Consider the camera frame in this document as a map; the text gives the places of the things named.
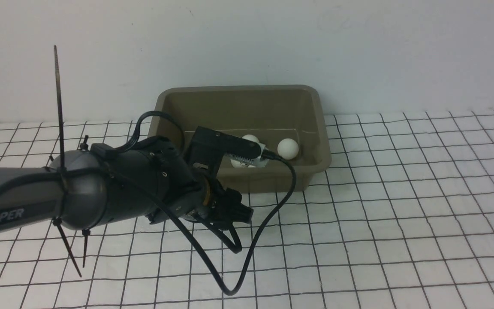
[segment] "grid paper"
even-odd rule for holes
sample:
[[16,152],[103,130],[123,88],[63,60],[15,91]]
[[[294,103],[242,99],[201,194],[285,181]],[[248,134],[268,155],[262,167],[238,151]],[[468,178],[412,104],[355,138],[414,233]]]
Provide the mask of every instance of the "grid paper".
[[[223,295],[169,221],[96,227],[80,278],[48,221],[0,233],[0,308],[494,308],[494,111],[325,116],[331,167],[270,221]],[[65,123],[65,148],[125,143],[133,121]],[[144,136],[149,123],[142,126]],[[0,124],[0,167],[57,155],[56,123]],[[228,286],[283,193],[246,194],[240,254],[186,222]],[[65,230],[76,257],[81,233]]]

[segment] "white wall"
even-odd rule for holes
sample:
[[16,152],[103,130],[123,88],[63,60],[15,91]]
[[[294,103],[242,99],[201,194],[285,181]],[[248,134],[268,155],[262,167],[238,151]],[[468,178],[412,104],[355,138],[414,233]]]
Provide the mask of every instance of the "white wall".
[[307,84],[326,113],[494,107],[494,0],[0,0],[0,121],[56,119],[53,44],[67,119],[203,85]]

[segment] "ping pong ball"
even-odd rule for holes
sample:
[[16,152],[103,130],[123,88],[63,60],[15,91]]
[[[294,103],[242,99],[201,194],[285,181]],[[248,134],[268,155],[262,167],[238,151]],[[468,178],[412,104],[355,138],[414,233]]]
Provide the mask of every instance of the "ping pong ball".
[[294,139],[283,139],[278,144],[278,155],[285,160],[291,160],[298,155],[298,144]]
[[242,139],[247,139],[247,141],[251,141],[251,142],[255,142],[255,143],[259,142],[259,139],[256,138],[255,135],[252,135],[252,134],[247,134],[244,137],[242,137]]
[[[259,142],[259,139],[256,138],[255,135],[252,135],[252,134],[247,134],[247,135],[243,136],[242,139],[247,139],[247,141],[251,141],[251,142],[255,142],[255,143],[258,143]],[[247,166],[247,164],[244,164],[242,162],[239,162],[239,161],[236,161],[236,160],[233,160],[233,159],[230,159],[230,162],[232,164],[232,167],[235,167],[235,168],[254,167],[254,166]]]

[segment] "black cable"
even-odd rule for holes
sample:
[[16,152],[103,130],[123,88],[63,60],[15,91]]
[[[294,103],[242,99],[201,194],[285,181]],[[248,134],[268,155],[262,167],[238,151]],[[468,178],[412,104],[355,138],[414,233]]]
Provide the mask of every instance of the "black cable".
[[184,224],[180,221],[180,219],[173,212],[171,212],[169,209],[167,209],[167,207],[163,204],[163,202],[157,196],[153,195],[151,192],[147,191],[145,188],[143,188],[142,186],[140,186],[139,184],[137,184],[136,182],[134,182],[133,180],[131,180],[130,178],[128,178],[126,176],[123,176],[123,175],[117,174],[117,173],[113,173],[113,176],[116,179],[121,180],[122,182],[126,182],[127,184],[133,185],[141,193],[143,193],[145,196],[149,197],[155,203],[155,205],[157,205],[161,209],[161,211],[163,211],[163,213],[165,213],[165,215],[167,215],[169,217],[169,219],[171,219],[171,221],[173,221],[173,223],[178,227],[178,229],[182,232],[182,234],[186,237],[186,239],[188,239],[188,241],[192,244],[194,249],[196,249],[196,252],[198,252],[200,258],[202,258],[203,262],[207,266],[209,272],[211,272],[211,275],[213,276],[214,280],[216,281],[216,283],[218,284],[220,289],[224,292],[224,294],[226,294],[228,296],[232,296],[232,295],[235,295],[239,291],[239,289],[241,288],[241,285],[243,284],[243,281],[245,280],[245,276],[247,275],[247,269],[249,268],[249,263],[251,262],[251,258],[253,257],[253,252],[255,250],[256,243],[259,240],[260,235],[262,234],[262,231],[264,230],[266,225],[268,225],[268,223],[272,219],[272,217],[283,207],[283,205],[285,205],[285,203],[290,198],[290,196],[292,195],[292,193],[296,187],[296,172],[295,172],[295,169],[292,167],[292,165],[287,160],[285,160],[284,158],[278,156],[277,154],[275,154],[273,152],[269,152],[269,151],[265,151],[263,153],[263,156],[265,156],[266,158],[271,159],[271,160],[281,161],[283,164],[285,164],[288,167],[288,169],[291,172],[291,177],[292,177],[291,186],[290,186],[287,194],[278,203],[278,205],[276,205],[276,207],[274,207],[274,209],[272,209],[272,211],[270,211],[268,216],[264,219],[264,221],[262,221],[259,229],[256,231],[255,236],[253,237],[253,242],[249,246],[249,251],[247,251],[247,256],[245,257],[245,262],[243,264],[243,268],[241,269],[241,274],[239,275],[239,280],[238,280],[237,284],[235,285],[235,287],[231,290],[228,289],[228,287],[224,283],[224,280],[218,274],[218,270],[214,267],[211,259],[209,258],[207,253],[204,251],[203,247],[199,244],[199,242],[194,238],[192,233],[190,233],[190,231],[184,226]]
[[224,232],[221,230],[217,229],[217,227],[214,227],[209,221],[205,220],[202,216],[200,215],[194,215],[194,219],[197,221],[201,222],[205,227],[207,227],[208,230],[212,231],[214,235],[220,239],[230,251],[232,251],[235,254],[238,254],[241,252],[242,246],[241,246],[241,239],[239,239],[238,233],[235,231],[235,227],[232,223],[230,223],[230,226],[228,227],[228,230],[230,231],[230,235],[232,236],[233,242],[228,238]]
[[160,112],[160,111],[149,111],[149,112],[145,112],[144,114],[142,114],[139,117],[139,120],[137,121],[137,124],[135,125],[135,130],[133,131],[133,133],[131,135],[131,138],[125,144],[123,144],[122,146],[117,147],[116,149],[119,152],[125,152],[125,151],[130,150],[132,147],[134,147],[135,144],[140,139],[140,136],[141,136],[141,125],[142,125],[143,120],[145,120],[147,117],[150,117],[150,116],[158,116],[158,117],[161,117],[163,119],[166,119],[170,123],[172,123],[173,125],[175,125],[175,127],[177,127],[179,129],[179,131],[181,133],[180,152],[181,153],[184,152],[184,144],[186,143],[186,138],[184,137],[184,130],[178,124],[178,122],[175,121],[175,119],[173,119],[173,117],[171,117],[170,114],[167,114],[165,112]]

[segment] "olive plastic bin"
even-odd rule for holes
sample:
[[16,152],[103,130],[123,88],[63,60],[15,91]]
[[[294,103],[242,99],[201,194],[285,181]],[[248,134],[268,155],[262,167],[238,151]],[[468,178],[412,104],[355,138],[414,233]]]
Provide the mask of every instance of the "olive plastic bin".
[[[238,137],[255,135],[274,152],[282,139],[294,139],[300,147],[290,161],[298,177],[295,191],[307,188],[312,176],[331,164],[319,96],[308,86],[172,88],[159,96],[155,110],[171,114],[182,125],[186,145],[198,126]],[[163,135],[180,144],[176,127],[159,117],[153,117],[148,135]],[[291,176],[281,162],[269,162],[264,168],[234,168],[225,157],[218,180],[243,193],[283,192],[289,189]]]

